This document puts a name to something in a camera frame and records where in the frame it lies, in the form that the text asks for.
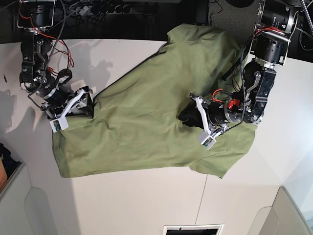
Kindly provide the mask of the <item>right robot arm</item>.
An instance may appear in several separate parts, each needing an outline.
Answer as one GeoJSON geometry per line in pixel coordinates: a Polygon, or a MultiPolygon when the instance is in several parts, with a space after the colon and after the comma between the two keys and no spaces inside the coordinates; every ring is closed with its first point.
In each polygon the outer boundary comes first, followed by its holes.
{"type": "Polygon", "coordinates": [[[19,1],[17,27],[23,30],[21,42],[22,65],[19,76],[20,86],[27,97],[49,119],[65,116],[93,116],[92,89],[88,86],[73,91],[68,83],[73,78],[70,67],[74,65],[69,47],[61,39],[66,21],[66,7],[63,1],[61,29],[57,36],[48,34],[53,27],[56,1],[19,1]],[[65,47],[66,67],[55,71],[50,62],[58,52],[57,45],[65,47]]]}

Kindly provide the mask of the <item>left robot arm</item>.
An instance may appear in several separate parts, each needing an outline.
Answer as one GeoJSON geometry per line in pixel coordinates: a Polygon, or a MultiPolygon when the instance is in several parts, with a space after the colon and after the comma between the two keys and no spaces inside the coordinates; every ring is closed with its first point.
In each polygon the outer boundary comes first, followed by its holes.
{"type": "Polygon", "coordinates": [[[191,102],[178,119],[189,127],[203,130],[205,140],[214,140],[243,122],[261,121],[268,95],[276,77],[275,66],[284,65],[291,38],[303,12],[308,24],[311,0],[262,0],[259,2],[254,32],[242,49],[240,58],[223,75],[226,79],[240,69],[242,85],[233,92],[217,89],[207,100],[190,94],[191,102]]]}

